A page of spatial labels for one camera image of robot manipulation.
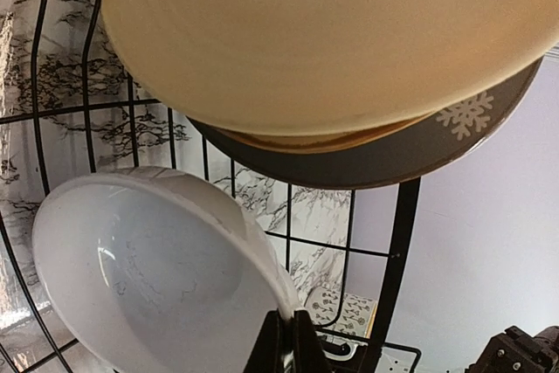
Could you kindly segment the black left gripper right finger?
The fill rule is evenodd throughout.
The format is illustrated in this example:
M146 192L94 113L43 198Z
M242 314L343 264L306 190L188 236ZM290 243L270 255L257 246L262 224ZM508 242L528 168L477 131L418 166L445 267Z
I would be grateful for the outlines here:
M328 361L315 332L309 313L299 310L293 318L294 372L327 373Z

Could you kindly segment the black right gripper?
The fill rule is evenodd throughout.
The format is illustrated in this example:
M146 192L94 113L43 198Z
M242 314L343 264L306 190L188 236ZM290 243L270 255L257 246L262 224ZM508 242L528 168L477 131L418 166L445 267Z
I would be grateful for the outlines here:
M490 339L468 373L556 373L558 327L545 328L531 336L516 326Z

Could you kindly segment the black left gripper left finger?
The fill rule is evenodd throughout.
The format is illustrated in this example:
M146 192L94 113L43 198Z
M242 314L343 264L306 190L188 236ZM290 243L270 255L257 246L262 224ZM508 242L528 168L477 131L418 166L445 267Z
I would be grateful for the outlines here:
M246 373L284 372L284 340L284 320L278 311L268 312L246 363Z

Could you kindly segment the small white bowl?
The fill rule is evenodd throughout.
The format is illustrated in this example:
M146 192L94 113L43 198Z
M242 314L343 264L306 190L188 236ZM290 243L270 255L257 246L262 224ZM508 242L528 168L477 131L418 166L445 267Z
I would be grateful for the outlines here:
M61 184L38 209L32 250L61 321L120 372L240 372L266 314L301 309L255 218L173 169Z

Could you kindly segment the cream bird pattern plate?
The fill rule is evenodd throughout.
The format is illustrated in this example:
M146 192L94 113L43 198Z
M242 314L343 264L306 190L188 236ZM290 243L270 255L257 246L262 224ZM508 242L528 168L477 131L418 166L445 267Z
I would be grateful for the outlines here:
M433 115L433 112L421 115L414 119L397 121L377 128L369 128L352 132L337 133L332 135L254 135L242 132L216 128L216 130L237 142L253 146L257 149L275 151L280 153L310 155L328 153L339 150L351 149L368 142L375 141L387 135L392 135L409 126L419 123Z

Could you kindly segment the grey reindeer plate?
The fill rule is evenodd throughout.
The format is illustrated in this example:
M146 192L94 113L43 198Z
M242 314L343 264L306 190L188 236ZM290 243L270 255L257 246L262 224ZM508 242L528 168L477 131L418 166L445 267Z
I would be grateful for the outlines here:
M311 155L257 149L194 121L213 146L276 180L325 190L367 189L424 176L467 155L520 105L542 62L394 134L363 145Z

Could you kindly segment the black wire dish rack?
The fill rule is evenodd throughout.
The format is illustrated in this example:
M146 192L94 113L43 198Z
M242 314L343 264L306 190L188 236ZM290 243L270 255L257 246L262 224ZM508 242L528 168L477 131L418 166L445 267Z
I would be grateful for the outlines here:
M239 369L414 372L388 342L420 182L398 187L375 300L347 288L354 190L284 183L151 97L100 25L100 0L1 0L1 369L189 372L181 309L194 251L255 277L221 333Z

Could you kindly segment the pale yellow round plate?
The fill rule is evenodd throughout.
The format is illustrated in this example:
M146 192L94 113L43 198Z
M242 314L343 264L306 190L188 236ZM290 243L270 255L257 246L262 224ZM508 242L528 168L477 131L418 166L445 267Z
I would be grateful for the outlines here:
M501 83L558 41L558 0L102 0L163 104L262 135L374 128Z

